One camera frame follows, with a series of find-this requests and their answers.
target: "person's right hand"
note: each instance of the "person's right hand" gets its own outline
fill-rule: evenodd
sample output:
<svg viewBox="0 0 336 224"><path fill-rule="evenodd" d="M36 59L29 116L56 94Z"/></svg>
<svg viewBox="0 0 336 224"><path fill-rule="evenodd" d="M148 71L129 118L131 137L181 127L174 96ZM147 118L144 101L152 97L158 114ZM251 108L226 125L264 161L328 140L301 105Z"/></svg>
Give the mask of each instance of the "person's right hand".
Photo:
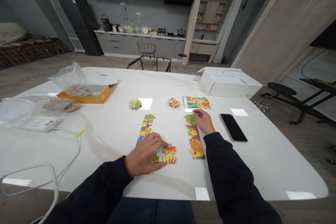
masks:
<svg viewBox="0 0 336 224"><path fill-rule="evenodd" d="M164 162L152 162L154 152L161 146L168 147L168 144L162 140L158 133L146 134L139 145L125 157L125 165L129 175L135 177L149 174L165 166Z"/></svg>
<svg viewBox="0 0 336 224"><path fill-rule="evenodd" d="M211 116L207 112L202 109L195 109L193 112L197 125L206 135L216 132L212 125Z"/></svg>

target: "refrigerator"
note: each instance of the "refrigerator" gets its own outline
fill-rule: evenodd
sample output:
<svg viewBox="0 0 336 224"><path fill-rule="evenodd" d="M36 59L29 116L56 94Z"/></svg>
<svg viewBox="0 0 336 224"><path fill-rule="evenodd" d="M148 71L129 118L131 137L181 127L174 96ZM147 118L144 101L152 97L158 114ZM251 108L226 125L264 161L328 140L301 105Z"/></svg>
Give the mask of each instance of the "refrigerator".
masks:
<svg viewBox="0 0 336 224"><path fill-rule="evenodd" d="M62 9L70 21L85 53L90 56L100 56L103 51L96 34L99 25L87 0L59 0Z"/></svg>

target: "wooden shelf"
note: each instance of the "wooden shelf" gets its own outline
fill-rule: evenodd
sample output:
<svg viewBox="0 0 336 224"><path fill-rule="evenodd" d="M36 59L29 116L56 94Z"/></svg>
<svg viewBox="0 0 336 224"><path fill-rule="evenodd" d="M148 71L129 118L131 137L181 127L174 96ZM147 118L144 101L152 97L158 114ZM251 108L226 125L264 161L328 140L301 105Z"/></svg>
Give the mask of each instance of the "wooden shelf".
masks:
<svg viewBox="0 0 336 224"><path fill-rule="evenodd" d="M218 31L218 28L222 22L225 13L226 3L217 2L218 6L217 10L215 10L213 6L214 6L213 3L208 5L208 1L202 1L202 0L200 1L198 13L201 13L202 20L206 20L209 23L203 23L203 21L196 21L195 30L208 30L213 32Z"/></svg>

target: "person's left hand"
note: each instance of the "person's left hand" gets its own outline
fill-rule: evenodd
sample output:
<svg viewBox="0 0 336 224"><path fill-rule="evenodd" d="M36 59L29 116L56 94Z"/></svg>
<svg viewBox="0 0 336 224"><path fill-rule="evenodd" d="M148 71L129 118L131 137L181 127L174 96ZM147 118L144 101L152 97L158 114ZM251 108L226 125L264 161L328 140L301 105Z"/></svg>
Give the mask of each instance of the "person's left hand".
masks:
<svg viewBox="0 0 336 224"><path fill-rule="evenodd" d="M152 156L161 146L168 147L168 144L162 140L158 133L152 132L146 134L139 145L125 157L125 164L129 175L135 177L149 174L165 166L166 163L164 162L152 162Z"/></svg>

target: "jeans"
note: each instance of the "jeans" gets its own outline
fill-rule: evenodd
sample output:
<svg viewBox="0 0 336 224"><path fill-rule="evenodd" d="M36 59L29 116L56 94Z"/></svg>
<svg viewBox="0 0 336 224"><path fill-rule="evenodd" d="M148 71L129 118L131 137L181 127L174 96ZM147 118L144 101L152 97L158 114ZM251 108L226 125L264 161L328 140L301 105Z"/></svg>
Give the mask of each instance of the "jeans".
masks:
<svg viewBox="0 0 336 224"><path fill-rule="evenodd" d="M107 224L195 224L190 201L122 197Z"/></svg>

